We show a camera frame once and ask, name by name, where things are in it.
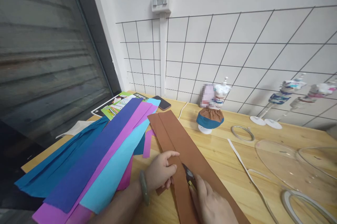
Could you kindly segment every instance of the metal grid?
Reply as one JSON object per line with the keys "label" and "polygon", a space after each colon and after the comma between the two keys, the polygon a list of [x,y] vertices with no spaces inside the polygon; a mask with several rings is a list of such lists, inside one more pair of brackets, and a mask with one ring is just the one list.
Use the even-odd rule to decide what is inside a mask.
{"label": "metal grid", "polygon": [[[334,72],[334,73],[322,73],[322,72],[316,72],[316,71],[303,71],[303,69],[305,68],[305,66],[315,57],[315,55],[317,53],[320,52],[320,50],[325,46],[325,45],[337,45],[337,43],[335,42],[329,42],[331,39],[333,40],[336,40],[334,38],[334,36],[336,35],[337,36],[337,30],[334,31],[334,33],[332,33],[332,35],[329,36],[329,38],[325,41],[325,42],[308,42],[308,43],[298,43],[298,42],[291,42],[292,38],[296,35],[296,33],[298,32],[298,30],[302,27],[302,25],[305,23],[305,21],[307,20],[307,18],[310,16],[310,14],[312,13],[312,11],[314,9],[319,9],[319,8],[329,8],[329,7],[336,7],[336,6],[321,6],[321,7],[303,7],[303,8],[291,8],[291,9],[277,9],[277,10],[267,10],[267,11],[254,11],[254,12],[241,12],[241,13],[225,13],[225,14],[210,14],[210,15],[198,15],[198,16],[186,16],[186,17],[174,17],[174,18],[169,18],[168,19],[168,31],[167,31],[167,45],[169,45],[169,43],[173,42],[173,43],[183,43],[183,55],[182,55],[182,58],[181,60],[167,60],[167,62],[176,62],[176,63],[179,63],[180,64],[180,69],[179,69],[179,73],[177,76],[172,76],[172,75],[168,75],[166,74],[166,80],[167,78],[177,78],[178,79],[178,85],[177,85],[177,88],[166,88],[168,91],[170,91],[170,94],[168,95],[169,98],[173,98],[173,99],[178,99],[178,100],[181,100],[179,98],[179,94],[183,94],[185,93],[186,95],[185,96],[189,96],[190,95],[190,98],[189,99],[186,99],[186,97],[184,98],[184,101],[189,101],[189,102],[193,102],[193,103],[196,103],[196,100],[198,99],[199,95],[200,94],[196,94],[196,91],[194,90],[195,86],[196,86],[196,83],[197,82],[211,82],[211,83],[217,83],[216,81],[216,78],[218,76],[218,72],[220,70],[220,67],[221,66],[227,66],[227,67],[237,67],[239,68],[239,72],[238,74],[236,75],[235,77],[235,80],[233,81],[233,83],[231,84],[232,86],[236,86],[236,87],[244,87],[244,88],[250,88],[251,89],[251,93],[247,96],[247,98],[244,100],[244,101],[238,101],[238,100],[233,100],[233,99],[229,99],[229,95],[226,97],[226,100],[228,101],[233,101],[233,102],[236,102],[236,103],[239,103],[241,106],[240,108],[238,109],[237,112],[241,112],[241,113],[244,113],[243,112],[243,106],[245,104],[248,104],[248,105],[253,105],[255,106],[256,108],[260,108],[260,112],[257,113],[257,116],[265,109],[265,107],[268,105],[268,103],[266,102],[264,105],[259,105],[259,104],[252,104],[249,102],[249,98],[250,96],[253,94],[254,90],[263,90],[263,91],[274,91],[276,92],[277,90],[275,89],[272,89],[272,88],[260,88],[258,87],[258,85],[261,83],[261,81],[264,79],[264,77],[266,76],[266,74],[269,72],[269,71],[280,71],[280,72],[293,72],[293,77],[294,78],[297,74],[299,74],[300,72],[306,72],[306,73],[314,73],[314,74],[322,74],[322,76],[327,76],[327,78],[325,79],[325,81],[328,81],[330,79],[333,79],[336,77],[336,74],[337,72]],[[260,36],[262,35],[263,31],[265,30],[269,20],[272,18],[273,14],[278,12],[278,11],[286,11],[286,10],[297,10],[297,9],[308,9],[308,14],[306,14],[306,16],[303,18],[303,20],[301,20],[300,24],[298,25],[298,27],[296,28],[295,32],[291,35],[291,37],[287,40],[287,42],[259,42],[259,39],[260,39]],[[265,24],[263,25],[263,28],[261,30],[261,32],[259,33],[258,35],[258,38],[254,41],[254,42],[238,42],[238,41],[231,41],[232,39],[232,36],[236,30],[236,27],[237,27],[237,24],[240,22],[240,17],[243,13],[262,13],[262,12],[265,12],[265,13],[270,13],[270,15],[268,16],[268,19],[267,21],[265,22]],[[212,20],[213,20],[213,17],[214,16],[218,16],[218,15],[229,15],[229,14],[236,14],[238,15],[237,19],[236,19],[236,22],[235,22],[235,25],[234,25],[234,28],[231,30],[231,35],[230,35],[230,38],[229,38],[229,41],[228,42],[208,42],[207,41],[207,38],[208,38],[208,35],[209,35],[209,31],[210,31],[210,28],[211,28],[211,24],[212,24]],[[190,19],[192,17],[205,17],[205,16],[210,16],[210,22],[209,22],[209,26],[208,26],[208,30],[207,30],[207,35],[206,35],[206,39],[205,41],[187,41],[187,34],[188,34],[188,30],[189,30],[189,23],[190,23]],[[171,19],[179,19],[179,18],[187,18],[187,25],[186,25],[186,31],[184,32],[185,34],[185,40],[184,41],[169,41],[169,33],[170,31],[172,32],[172,27],[170,29],[170,20]],[[157,20],[157,19],[151,19],[151,20],[144,20],[144,21],[151,21],[151,26],[152,26],[152,41],[148,41],[148,42],[152,42],[152,46],[153,46],[153,59],[151,59],[153,61],[153,67],[155,68],[155,61],[160,61],[160,60],[156,60],[154,58],[154,43],[157,42],[157,41],[154,41],[153,39],[153,21],[154,20]],[[131,23],[131,22],[135,22],[136,23],[136,30],[137,30],[137,38],[138,38],[138,45],[142,42],[142,41],[139,41],[139,37],[138,37],[138,28],[137,28],[137,23],[139,23],[139,21],[130,21],[130,22],[121,22],[120,24],[123,26],[125,23]],[[126,44],[126,47],[128,47],[129,44],[131,43],[134,43],[134,42],[129,42],[127,41],[126,37],[125,37],[125,32],[124,32],[124,41],[122,43],[125,43]],[[201,54],[201,58],[199,60],[199,62],[185,62],[184,61],[184,56],[185,56],[185,46],[186,44],[188,43],[201,43],[203,44],[203,50],[202,50],[202,54]],[[203,60],[203,56],[204,56],[204,51],[205,51],[205,46],[206,44],[214,44],[214,43],[219,43],[219,44],[225,44],[226,45],[226,48],[224,50],[224,53],[223,53],[223,56],[222,56],[222,59],[220,60],[220,63],[218,64],[209,64],[209,63],[205,63],[205,62],[202,62]],[[242,66],[234,66],[234,65],[224,65],[222,64],[222,61],[225,57],[225,54],[226,54],[226,51],[227,51],[227,48],[230,44],[252,44],[252,49],[250,50],[247,58],[245,59],[244,63],[242,64]],[[281,51],[278,53],[278,55],[275,57],[275,59],[273,60],[273,62],[269,65],[269,67],[248,67],[248,66],[245,66],[246,62],[248,61],[248,59],[250,58],[251,54],[252,54],[252,51],[254,50],[254,47],[257,45],[257,44],[280,44],[280,45],[284,45],[283,48],[281,49]],[[299,69],[299,70],[282,70],[282,69],[274,69],[274,68],[271,68],[273,66],[273,64],[276,62],[276,60],[279,58],[279,56],[282,54],[283,50],[288,46],[288,45],[317,45],[319,48],[317,49],[317,51],[312,55],[310,56],[309,58],[307,58],[307,61],[305,62],[305,64]],[[130,56],[129,56],[129,52],[128,52],[128,55],[127,55],[127,58],[125,59],[128,59],[129,62],[130,62],[130,68],[131,68],[131,74],[132,74],[132,77],[134,76],[135,73],[139,73],[139,72],[135,72],[133,69],[132,69],[132,66],[131,66],[131,61],[130,60],[134,60],[134,59],[130,59]],[[136,59],[136,60],[140,60],[141,62],[141,73],[144,77],[144,74],[149,74],[149,75],[152,75],[151,73],[145,73],[143,71],[143,62],[144,60],[147,60],[147,59],[143,59],[142,58],[142,54],[141,54],[141,51],[140,51],[140,59]],[[193,77],[193,78],[186,78],[186,77],[182,77],[182,70],[183,70],[183,64],[195,64],[195,65],[198,65],[198,70],[197,70],[197,73],[196,73],[196,76]],[[197,79],[198,78],[198,74],[199,74],[199,69],[200,69],[200,66],[201,65],[214,65],[216,66],[215,68],[217,68],[217,71],[216,71],[216,74],[213,78],[213,81],[205,81],[204,79]],[[257,69],[257,70],[266,70],[264,72],[264,74],[260,77],[260,80],[258,81],[257,84],[255,84],[255,86],[242,86],[238,83],[237,79],[238,77],[240,76],[240,73],[243,69]],[[191,92],[185,92],[184,90],[179,90],[179,87],[181,85],[181,80],[184,79],[184,80],[192,80],[194,81],[194,84],[193,84],[193,88],[192,88],[192,91]],[[136,91],[140,90],[142,91],[143,89],[140,88],[141,85],[138,85],[138,84],[135,84],[135,80],[134,80],[134,77],[132,79],[132,84],[134,85],[134,88]],[[146,91],[146,87],[154,87],[154,91],[155,93],[150,93],[150,94],[158,94],[160,95],[158,91],[158,83],[154,83],[154,86],[153,85],[146,85],[145,84],[145,81],[143,79],[143,86],[144,86],[144,92],[146,93],[150,93],[150,92],[147,92]],[[325,99],[329,99],[331,101],[334,101],[335,99],[334,98],[325,98]],[[331,106],[329,106],[327,109],[321,111],[319,114],[316,114],[316,115],[312,115],[312,114],[307,114],[307,113],[303,113],[301,110],[298,110],[296,111],[295,113],[298,113],[298,114],[304,114],[304,115],[310,115],[312,116],[312,118],[310,120],[308,120],[307,122],[303,123],[302,126],[305,126],[307,125],[308,123],[310,123],[313,119],[315,119],[316,117],[319,117],[319,118],[325,118],[325,119],[331,119],[331,118],[326,118],[326,117],[323,117],[322,114],[324,114],[326,111],[332,109],[333,107],[335,107],[337,105],[337,101],[333,104],[331,104]],[[278,109],[278,108],[275,108],[275,110],[281,110],[281,111],[284,111],[284,107],[281,107],[283,109]]]}

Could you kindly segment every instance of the jade bangle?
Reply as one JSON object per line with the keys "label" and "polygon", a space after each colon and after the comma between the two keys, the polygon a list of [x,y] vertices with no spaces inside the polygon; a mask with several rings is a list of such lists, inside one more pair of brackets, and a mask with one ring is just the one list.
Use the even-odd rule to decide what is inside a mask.
{"label": "jade bangle", "polygon": [[140,182],[140,186],[141,186],[141,192],[143,194],[143,199],[144,199],[146,205],[149,206],[150,197],[149,197],[148,192],[147,192],[147,184],[146,184],[146,179],[145,179],[145,173],[144,173],[143,170],[140,171],[139,182]]}

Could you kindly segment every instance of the phone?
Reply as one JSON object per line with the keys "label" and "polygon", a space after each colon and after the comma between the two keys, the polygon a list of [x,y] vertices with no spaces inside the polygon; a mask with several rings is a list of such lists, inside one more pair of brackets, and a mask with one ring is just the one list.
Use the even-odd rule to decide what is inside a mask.
{"label": "phone", "polygon": [[154,99],[160,100],[159,108],[162,109],[163,111],[169,109],[171,107],[171,104],[165,100],[163,100],[159,96],[153,97]]}

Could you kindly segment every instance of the white base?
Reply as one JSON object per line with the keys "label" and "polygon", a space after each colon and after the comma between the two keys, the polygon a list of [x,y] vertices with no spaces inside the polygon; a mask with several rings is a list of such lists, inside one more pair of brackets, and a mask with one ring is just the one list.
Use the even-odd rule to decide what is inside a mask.
{"label": "white base", "polygon": [[271,119],[265,119],[264,120],[268,126],[271,126],[272,128],[275,128],[275,129],[282,129],[282,126],[279,122],[276,122],[274,120],[271,120]]}
{"label": "white base", "polygon": [[252,121],[252,122],[254,122],[255,124],[258,124],[258,125],[260,125],[260,126],[264,126],[266,123],[264,122],[264,120],[263,119],[260,119],[259,117],[256,117],[256,116],[251,116],[251,117],[249,117],[250,118],[250,120]]}
{"label": "white base", "polygon": [[202,132],[204,134],[210,134],[212,132],[212,129],[207,129],[203,126],[200,126],[199,124],[198,124],[198,128],[199,128],[200,132]]}

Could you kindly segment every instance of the blue paper strip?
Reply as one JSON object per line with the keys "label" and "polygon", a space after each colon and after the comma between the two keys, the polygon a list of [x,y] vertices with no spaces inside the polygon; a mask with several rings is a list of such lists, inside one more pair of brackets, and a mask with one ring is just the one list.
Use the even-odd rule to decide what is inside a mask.
{"label": "blue paper strip", "polygon": [[53,189],[44,203],[68,213],[91,178],[100,161],[133,115],[142,99],[132,98]]}
{"label": "blue paper strip", "polygon": [[15,185],[30,196],[46,198],[102,132],[108,122],[109,119],[104,116],[84,128],[16,181]]}
{"label": "blue paper strip", "polygon": [[145,134],[143,134],[142,138],[140,139],[140,142],[138,143],[137,147],[135,148],[133,155],[139,155],[143,154],[144,152],[144,144],[145,144]]}
{"label": "blue paper strip", "polygon": [[[160,100],[156,99],[147,101],[155,106],[160,104]],[[124,140],[80,201],[82,206],[98,214],[111,202],[130,158],[149,124],[149,120],[146,119]]]}

